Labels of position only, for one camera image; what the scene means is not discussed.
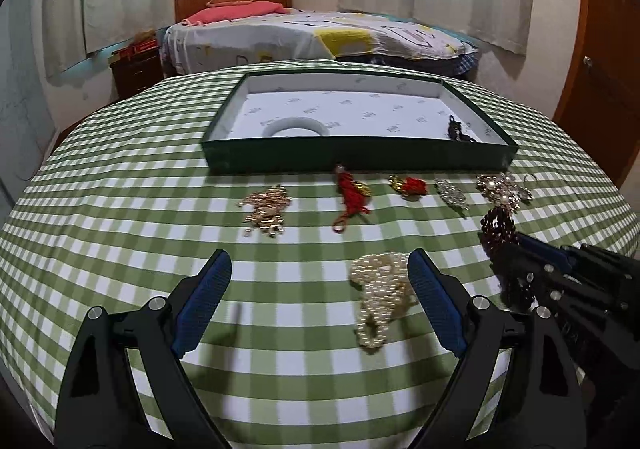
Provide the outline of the gold pearl brooch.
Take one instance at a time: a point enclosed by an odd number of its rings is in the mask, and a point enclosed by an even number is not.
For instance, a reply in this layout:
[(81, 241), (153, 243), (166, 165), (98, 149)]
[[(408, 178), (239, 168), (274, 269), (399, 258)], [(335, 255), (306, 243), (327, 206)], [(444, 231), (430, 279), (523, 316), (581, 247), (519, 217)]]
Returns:
[(522, 204), (533, 202), (533, 193), (525, 186), (526, 177), (518, 182), (510, 172), (477, 176), (476, 187), (480, 194), (493, 206), (503, 208), (513, 215)]

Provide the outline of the silver crystal brooch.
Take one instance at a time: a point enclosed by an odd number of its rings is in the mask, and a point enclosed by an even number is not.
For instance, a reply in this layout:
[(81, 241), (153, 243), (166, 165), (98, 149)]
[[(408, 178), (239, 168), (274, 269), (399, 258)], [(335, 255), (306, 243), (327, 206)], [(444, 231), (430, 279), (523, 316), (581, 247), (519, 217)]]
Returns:
[(469, 202), (465, 194), (450, 181), (442, 178), (435, 179), (435, 187), (442, 201), (449, 207), (457, 209), (459, 212), (466, 212), (470, 209)]

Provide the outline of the red rose gold brooch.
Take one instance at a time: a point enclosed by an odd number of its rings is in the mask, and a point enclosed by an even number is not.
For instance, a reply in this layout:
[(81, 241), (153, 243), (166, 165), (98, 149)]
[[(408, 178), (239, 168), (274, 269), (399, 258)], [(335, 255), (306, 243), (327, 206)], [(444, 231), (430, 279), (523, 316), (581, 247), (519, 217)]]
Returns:
[(427, 195), (427, 183), (420, 178), (391, 175), (388, 183), (395, 192), (407, 200)]

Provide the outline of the red tassel charm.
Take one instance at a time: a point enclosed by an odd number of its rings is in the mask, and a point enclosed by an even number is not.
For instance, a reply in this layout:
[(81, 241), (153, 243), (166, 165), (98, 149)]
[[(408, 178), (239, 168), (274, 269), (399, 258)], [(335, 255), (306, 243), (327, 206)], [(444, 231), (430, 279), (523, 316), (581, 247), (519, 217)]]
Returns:
[(332, 230), (343, 233), (350, 218), (370, 213), (368, 205), (371, 200), (371, 191), (365, 184), (358, 182), (342, 165), (335, 167), (335, 175), (337, 193), (343, 199), (344, 210), (334, 220)]

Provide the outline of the pale jade bangle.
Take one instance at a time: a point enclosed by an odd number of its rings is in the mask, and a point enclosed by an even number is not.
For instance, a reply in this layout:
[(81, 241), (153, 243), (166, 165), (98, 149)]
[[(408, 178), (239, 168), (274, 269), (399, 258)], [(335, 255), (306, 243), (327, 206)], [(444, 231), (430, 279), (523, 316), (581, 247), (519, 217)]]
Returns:
[(269, 123), (262, 131), (262, 138), (272, 137), (326, 137), (329, 128), (309, 117), (285, 117)]

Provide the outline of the green jewelry tray box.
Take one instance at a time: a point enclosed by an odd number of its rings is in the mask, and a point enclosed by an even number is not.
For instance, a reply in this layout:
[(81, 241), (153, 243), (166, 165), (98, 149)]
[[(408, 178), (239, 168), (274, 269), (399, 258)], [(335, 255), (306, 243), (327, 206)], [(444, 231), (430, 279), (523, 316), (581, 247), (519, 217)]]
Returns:
[[(262, 138), (274, 120), (309, 117), (326, 137)], [(448, 79), (312, 68), (246, 73), (201, 141), (214, 175), (502, 172), (518, 144)]]

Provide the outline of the brown wooden door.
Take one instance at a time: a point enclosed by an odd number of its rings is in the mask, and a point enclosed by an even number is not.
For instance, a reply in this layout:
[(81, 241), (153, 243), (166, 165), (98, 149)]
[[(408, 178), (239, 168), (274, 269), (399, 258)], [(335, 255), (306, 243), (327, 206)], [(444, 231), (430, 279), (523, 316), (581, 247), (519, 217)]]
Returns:
[(553, 120), (622, 187), (639, 155), (639, 0), (580, 0)]

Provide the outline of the green checkered tablecloth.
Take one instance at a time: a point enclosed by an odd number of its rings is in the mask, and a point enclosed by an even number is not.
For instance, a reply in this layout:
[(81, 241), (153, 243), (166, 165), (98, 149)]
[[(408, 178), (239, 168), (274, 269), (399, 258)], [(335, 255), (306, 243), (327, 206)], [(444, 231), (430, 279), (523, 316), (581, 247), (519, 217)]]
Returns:
[(235, 448), (405, 448), (456, 359), (420, 307), (367, 353), (354, 326), (357, 258), (426, 250), (473, 294), (498, 299), (480, 244), (488, 202), (454, 174), (470, 209), (430, 191), (401, 198), (367, 174), (370, 213), (342, 213), (333, 172), (214, 176), (201, 140), (246, 68), (164, 80), (80, 124), (40, 168), (1, 229), (1, 359), (55, 447), (58, 393), (93, 306), (141, 308), (216, 250), (232, 279), (201, 344), (183, 358)]

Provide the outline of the bed with patterned sheet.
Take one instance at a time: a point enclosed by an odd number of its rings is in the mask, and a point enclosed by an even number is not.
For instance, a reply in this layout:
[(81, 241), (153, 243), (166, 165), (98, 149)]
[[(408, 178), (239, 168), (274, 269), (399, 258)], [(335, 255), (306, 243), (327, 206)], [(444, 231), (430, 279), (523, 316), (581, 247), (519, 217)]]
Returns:
[(418, 22), (359, 12), (292, 10), (231, 21), (168, 27), (160, 58), (171, 73), (288, 60), (336, 60), (463, 78), (478, 50)]

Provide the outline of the glass wardrobe door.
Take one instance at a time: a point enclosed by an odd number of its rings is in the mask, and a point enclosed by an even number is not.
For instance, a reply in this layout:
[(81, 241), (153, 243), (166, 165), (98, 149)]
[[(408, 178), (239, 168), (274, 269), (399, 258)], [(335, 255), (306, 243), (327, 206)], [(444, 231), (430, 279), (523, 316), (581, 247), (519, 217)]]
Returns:
[(32, 39), (32, 0), (4, 0), (0, 37), (1, 219), (38, 172), (55, 135)]

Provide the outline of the dark wooden nightstand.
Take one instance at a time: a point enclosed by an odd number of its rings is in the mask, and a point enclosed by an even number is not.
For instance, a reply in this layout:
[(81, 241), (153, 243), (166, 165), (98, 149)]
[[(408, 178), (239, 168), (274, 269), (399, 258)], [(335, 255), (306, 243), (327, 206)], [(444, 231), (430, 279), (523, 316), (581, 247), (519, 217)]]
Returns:
[(110, 61), (110, 69), (119, 100), (134, 97), (165, 78), (158, 47), (126, 57), (114, 56)]

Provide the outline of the red boxes on nightstand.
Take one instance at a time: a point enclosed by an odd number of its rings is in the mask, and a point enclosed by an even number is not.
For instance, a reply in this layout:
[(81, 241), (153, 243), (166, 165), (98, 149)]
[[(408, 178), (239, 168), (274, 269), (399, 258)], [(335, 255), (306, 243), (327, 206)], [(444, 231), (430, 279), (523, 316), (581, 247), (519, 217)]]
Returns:
[(134, 40), (124, 48), (112, 52), (108, 62), (113, 63), (119, 60), (128, 59), (138, 53), (142, 53), (158, 47), (158, 39), (154, 31), (139, 33), (134, 36)]

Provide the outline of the pink pillow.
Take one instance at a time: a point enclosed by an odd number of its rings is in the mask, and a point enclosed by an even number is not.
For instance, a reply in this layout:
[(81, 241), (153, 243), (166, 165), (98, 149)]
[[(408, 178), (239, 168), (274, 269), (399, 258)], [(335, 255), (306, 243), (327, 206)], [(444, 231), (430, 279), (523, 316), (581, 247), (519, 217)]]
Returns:
[(185, 26), (198, 26), (221, 21), (234, 21), (251, 16), (268, 16), (268, 14), (285, 14), (290, 9), (277, 2), (258, 0), (245, 5), (228, 5), (208, 7), (188, 16), (181, 21)]

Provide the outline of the orange embroidered cushion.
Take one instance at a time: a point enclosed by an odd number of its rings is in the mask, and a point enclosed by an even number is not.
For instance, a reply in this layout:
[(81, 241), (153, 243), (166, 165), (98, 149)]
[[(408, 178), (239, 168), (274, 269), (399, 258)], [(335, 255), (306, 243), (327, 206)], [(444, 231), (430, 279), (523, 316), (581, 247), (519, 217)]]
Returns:
[(253, 0), (209, 0), (206, 2), (207, 8), (222, 8), (232, 6), (250, 5)]

